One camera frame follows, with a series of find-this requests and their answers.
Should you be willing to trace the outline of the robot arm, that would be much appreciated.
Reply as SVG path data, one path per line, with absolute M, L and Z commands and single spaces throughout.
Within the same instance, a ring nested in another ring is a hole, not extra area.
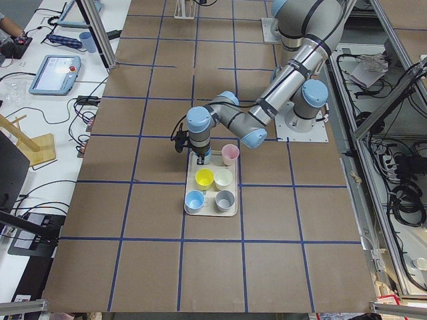
M 309 98 L 302 86 L 317 75 L 336 49 L 354 1 L 274 1 L 271 15 L 277 23 L 282 49 L 292 53 L 281 61 L 269 87 L 244 113 L 236 96 L 224 91 L 211 102 L 192 107 L 186 116 L 187 131 L 174 137 L 175 149 L 190 148 L 197 164 L 209 162 L 212 128 L 219 124 L 229 129 L 250 149 L 266 138 L 266 125 L 291 98 Z

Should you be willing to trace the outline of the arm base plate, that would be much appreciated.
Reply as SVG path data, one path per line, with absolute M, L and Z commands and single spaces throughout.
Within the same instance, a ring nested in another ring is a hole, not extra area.
M 261 19 L 261 26 L 264 43 L 280 44 L 282 42 L 281 34 L 278 31 L 277 19 L 264 17 Z
M 320 109 L 316 118 L 300 119 L 294 113 L 294 103 L 288 101 L 274 119 L 277 139 L 283 142 L 328 143 L 327 121 Z

